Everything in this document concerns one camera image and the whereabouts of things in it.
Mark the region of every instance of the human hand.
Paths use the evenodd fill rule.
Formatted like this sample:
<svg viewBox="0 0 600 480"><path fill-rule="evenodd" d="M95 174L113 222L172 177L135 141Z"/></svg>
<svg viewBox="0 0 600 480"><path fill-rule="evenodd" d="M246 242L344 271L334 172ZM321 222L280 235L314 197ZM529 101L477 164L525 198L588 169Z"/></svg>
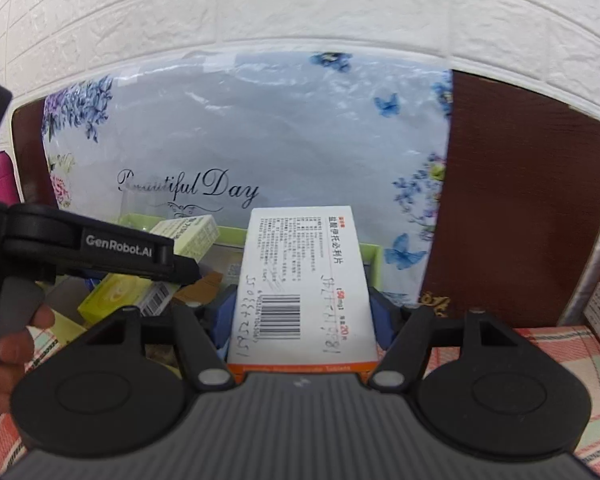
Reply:
<svg viewBox="0 0 600 480"><path fill-rule="evenodd" d="M56 318L54 312L42 305L33 315L31 325L51 328ZM9 411L11 392L24 376L24 365L33 359L33 338L24 329L0 339L0 414Z"/></svg>

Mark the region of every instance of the blue butterfly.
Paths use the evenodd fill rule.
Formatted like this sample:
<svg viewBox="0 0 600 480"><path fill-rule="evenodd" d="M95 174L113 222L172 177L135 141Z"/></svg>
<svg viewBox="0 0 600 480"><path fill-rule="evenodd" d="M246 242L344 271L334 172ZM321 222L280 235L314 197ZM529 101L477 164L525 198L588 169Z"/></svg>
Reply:
<svg viewBox="0 0 600 480"><path fill-rule="evenodd" d="M393 249L384 250L384 259L388 264L395 264L398 270L409 269L417 264L427 251L409 252L409 235L403 233L394 240Z"/></svg>
<svg viewBox="0 0 600 480"><path fill-rule="evenodd" d="M349 59L351 54L344 52L324 52L310 57L314 65L329 66L337 72L348 72L351 69Z"/></svg>
<svg viewBox="0 0 600 480"><path fill-rule="evenodd" d="M391 117L400 113L400 103L398 102L398 94L392 94L391 99L384 101L379 97L374 97L376 108L382 117Z"/></svg>

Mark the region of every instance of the cardboard box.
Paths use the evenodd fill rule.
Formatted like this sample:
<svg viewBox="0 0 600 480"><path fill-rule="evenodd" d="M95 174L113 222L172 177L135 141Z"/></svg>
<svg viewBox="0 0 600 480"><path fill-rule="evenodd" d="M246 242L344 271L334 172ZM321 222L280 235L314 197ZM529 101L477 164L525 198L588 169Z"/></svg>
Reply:
<svg viewBox="0 0 600 480"><path fill-rule="evenodd" d="M227 362L250 370L355 371L378 350L348 206L251 213Z"/></svg>

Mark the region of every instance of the plaid fabric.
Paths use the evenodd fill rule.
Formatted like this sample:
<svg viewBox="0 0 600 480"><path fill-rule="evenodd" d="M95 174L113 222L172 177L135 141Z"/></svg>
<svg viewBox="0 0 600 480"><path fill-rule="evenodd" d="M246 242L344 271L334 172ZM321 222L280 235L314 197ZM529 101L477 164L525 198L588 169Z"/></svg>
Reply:
<svg viewBox="0 0 600 480"><path fill-rule="evenodd" d="M600 344L584 326L525 328L518 332L575 374L589 390L592 400L591 419L578 444L576 455L600 475ZM55 353L60 345L50 332L32 329L32 334L36 342L32 366L36 366ZM444 363L457 359L458 355L458 348L434 348L426 374ZM24 453L11 417L1 416L0 473Z"/></svg>
<svg viewBox="0 0 600 480"><path fill-rule="evenodd" d="M42 361L53 355L60 349L60 343L55 336L47 330L38 330L29 328L33 341L35 343L35 352L33 361L27 365L27 370L35 368ZM0 416L0 474L4 473L8 467L16 463L26 450L22 445L20 435L16 429L11 415Z"/></svg>
<svg viewBox="0 0 600 480"><path fill-rule="evenodd" d="M591 396L591 418L576 456L600 475L600 343L585 326L521 328L518 333L571 371ZM458 348L434 348L426 374L457 359Z"/></svg>

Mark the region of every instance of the pink bottle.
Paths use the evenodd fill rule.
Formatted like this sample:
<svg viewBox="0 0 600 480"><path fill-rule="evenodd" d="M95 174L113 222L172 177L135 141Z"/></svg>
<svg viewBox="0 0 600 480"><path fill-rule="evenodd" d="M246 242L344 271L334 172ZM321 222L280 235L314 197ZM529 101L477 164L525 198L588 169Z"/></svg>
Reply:
<svg viewBox="0 0 600 480"><path fill-rule="evenodd" d="M0 202L6 205L20 203L13 164L7 152L0 152Z"/></svg>

